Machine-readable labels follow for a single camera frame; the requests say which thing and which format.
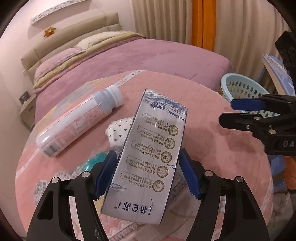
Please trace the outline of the white and blue milk carton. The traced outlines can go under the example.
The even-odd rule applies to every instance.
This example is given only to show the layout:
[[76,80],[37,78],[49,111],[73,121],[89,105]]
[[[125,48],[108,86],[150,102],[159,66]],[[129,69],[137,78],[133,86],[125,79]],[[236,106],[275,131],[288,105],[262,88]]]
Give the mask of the white and blue milk carton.
[[175,175],[187,109],[151,89],[142,95],[101,213],[158,225]]

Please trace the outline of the teal plastic wrapper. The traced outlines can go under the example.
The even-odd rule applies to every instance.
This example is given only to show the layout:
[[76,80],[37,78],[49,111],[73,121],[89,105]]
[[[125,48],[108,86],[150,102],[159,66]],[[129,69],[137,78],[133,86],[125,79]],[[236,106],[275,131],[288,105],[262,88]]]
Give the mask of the teal plastic wrapper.
[[106,152],[92,152],[90,157],[82,165],[81,171],[90,172],[95,164],[103,162],[106,157]]

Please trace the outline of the light blue perforated basket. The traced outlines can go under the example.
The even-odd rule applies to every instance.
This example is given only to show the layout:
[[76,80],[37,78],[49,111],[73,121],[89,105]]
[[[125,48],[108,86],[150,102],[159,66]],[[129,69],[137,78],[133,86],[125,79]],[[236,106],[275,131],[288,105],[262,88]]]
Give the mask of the light blue perforated basket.
[[227,73],[221,78],[222,96],[228,102],[234,98],[251,98],[260,97],[268,94],[268,91],[256,81],[240,74]]

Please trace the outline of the pink patterned blanket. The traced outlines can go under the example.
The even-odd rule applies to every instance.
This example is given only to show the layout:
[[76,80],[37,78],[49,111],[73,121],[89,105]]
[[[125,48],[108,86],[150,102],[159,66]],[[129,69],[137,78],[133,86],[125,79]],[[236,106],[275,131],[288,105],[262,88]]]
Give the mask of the pink patterned blanket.
[[[110,150],[105,130],[112,121],[127,121],[135,115],[142,93],[148,88],[188,108],[182,147],[193,160],[222,178],[243,176],[268,223],[272,210],[273,188],[271,170],[261,142],[251,133],[227,130],[219,125],[222,112],[231,112],[230,104],[217,92],[182,77],[152,71],[127,71],[106,78],[62,76],[37,98],[37,124],[31,132],[18,163],[16,199],[27,240],[54,239],[50,220],[41,220],[36,231],[29,230],[33,213],[51,180],[76,178],[89,157]],[[123,105],[74,141],[57,157],[47,157],[37,147],[38,134],[68,111],[74,104],[87,99],[98,90],[120,83]],[[200,201],[176,170],[175,180],[160,225],[144,225],[124,221],[100,213],[102,197],[95,202],[99,218],[109,240],[186,240]]]

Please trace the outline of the white heart-patterned cloth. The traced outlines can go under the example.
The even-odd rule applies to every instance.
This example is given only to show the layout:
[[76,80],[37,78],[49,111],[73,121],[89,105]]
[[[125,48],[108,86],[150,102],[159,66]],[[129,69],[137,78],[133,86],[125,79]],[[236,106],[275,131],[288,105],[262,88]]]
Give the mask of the white heart-patterned cloth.
[[111,147],[122,147],[127,138],[130,127],[132,126],[133,117],[123,118],[112,121],[105,130]]

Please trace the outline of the light blue desk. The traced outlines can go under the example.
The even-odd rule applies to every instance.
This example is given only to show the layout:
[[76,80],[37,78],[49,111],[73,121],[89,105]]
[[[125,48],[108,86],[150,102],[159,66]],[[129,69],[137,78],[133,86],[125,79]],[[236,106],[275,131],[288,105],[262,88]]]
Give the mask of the light blue desk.
[[262,62],[269,73],[278,94],[295,96],[292,79],[284,69],[281,61],[274,56],[265,54],[262,55]]

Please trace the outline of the pink and white bottle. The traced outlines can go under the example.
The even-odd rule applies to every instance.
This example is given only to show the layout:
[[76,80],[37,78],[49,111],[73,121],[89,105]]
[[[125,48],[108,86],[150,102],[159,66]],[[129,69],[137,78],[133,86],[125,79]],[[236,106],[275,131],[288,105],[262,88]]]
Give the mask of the pink and white bottle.
[[38,149],[48,157],[57,156],[122,104],[123,95],[116,85],[93,93],[39,134]]

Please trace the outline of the purple bed cover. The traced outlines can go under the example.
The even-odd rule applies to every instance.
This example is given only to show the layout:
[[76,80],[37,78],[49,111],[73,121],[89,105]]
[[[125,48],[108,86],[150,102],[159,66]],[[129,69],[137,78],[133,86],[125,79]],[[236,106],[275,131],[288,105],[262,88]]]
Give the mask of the purple bed cover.
[[224,56],[199,47],[153,39],[137,39],[79,63],[37,96],[35,121],[88,81],[126,71],[147,70],[179,76],[220,89],[220,79],[232,71]]

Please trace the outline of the beige curtain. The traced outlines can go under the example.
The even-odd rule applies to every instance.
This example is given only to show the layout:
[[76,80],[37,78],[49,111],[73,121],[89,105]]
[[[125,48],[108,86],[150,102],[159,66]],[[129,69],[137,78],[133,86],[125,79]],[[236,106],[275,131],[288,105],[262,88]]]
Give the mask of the beige curtain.
[[[191,44],[192,1],[132,1],[135,27],[150,39]],[[216,1],[215,53],[233,71],[257,79],[264,54],[279,56],[274,45],[289,27],[268,1]]]

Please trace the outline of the beige nightstand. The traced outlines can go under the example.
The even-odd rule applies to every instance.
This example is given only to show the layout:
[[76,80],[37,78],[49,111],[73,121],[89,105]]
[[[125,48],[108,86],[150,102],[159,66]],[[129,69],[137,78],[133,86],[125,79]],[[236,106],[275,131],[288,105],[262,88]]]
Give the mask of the beige nightstand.
[[35,112],[36,112],[36,95],[33,95],[23,103],[19,113],[22,121],[29,128],[33,128],[35,125]]

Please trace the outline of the orange curtain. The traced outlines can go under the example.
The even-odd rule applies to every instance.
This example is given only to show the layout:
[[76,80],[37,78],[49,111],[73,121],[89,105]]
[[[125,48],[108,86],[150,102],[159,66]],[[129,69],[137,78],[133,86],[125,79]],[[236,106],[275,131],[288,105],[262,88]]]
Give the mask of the orange curtain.
[[214,51],[216,37],[216,1],[192,0],[191,44]]

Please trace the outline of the small black clock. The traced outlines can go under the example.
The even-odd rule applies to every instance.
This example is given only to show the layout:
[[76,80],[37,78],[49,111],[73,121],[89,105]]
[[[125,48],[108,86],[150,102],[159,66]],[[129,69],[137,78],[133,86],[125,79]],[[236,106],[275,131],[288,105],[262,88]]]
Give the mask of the small black clock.
[[23,105],[28,99],[30,98],[29,93],[26,91],[24,92],[21,97],[19,98],[19,101],[21,103],[21,105]]

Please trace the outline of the pink pillow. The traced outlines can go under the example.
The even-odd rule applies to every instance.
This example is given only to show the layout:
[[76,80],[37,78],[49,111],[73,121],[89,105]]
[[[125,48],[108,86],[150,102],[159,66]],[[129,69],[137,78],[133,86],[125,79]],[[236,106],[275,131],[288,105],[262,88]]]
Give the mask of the pink pillow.
[[36,69],[34,81],[37,81],[57,66],[83,52],[85,52],[85,50],[81,49],[80,47],[71,47],[47,59]]

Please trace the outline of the cream pillow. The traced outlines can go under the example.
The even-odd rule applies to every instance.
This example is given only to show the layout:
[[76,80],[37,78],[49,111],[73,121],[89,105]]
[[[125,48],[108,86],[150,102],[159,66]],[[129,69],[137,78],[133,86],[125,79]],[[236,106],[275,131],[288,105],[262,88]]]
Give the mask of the cream pillow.
[[82,50],[86,50],[95,44],[98,44],[104,40],[110,39],[118,35],[121,35],[121,33],[114,31],[98,33],[81,40],[75,45],[75,47],[80,48]]

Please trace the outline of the orange plush toy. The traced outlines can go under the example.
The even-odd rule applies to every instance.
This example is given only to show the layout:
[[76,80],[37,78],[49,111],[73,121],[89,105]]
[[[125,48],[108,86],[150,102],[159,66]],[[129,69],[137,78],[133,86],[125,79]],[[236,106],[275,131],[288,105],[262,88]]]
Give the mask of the orange plush toy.
[[47,38],[47,37],[55,34],[55,32],[56,32],[56,28],[54,28],[54,27],[47,28],[46,30],[44,30],[44,38]]

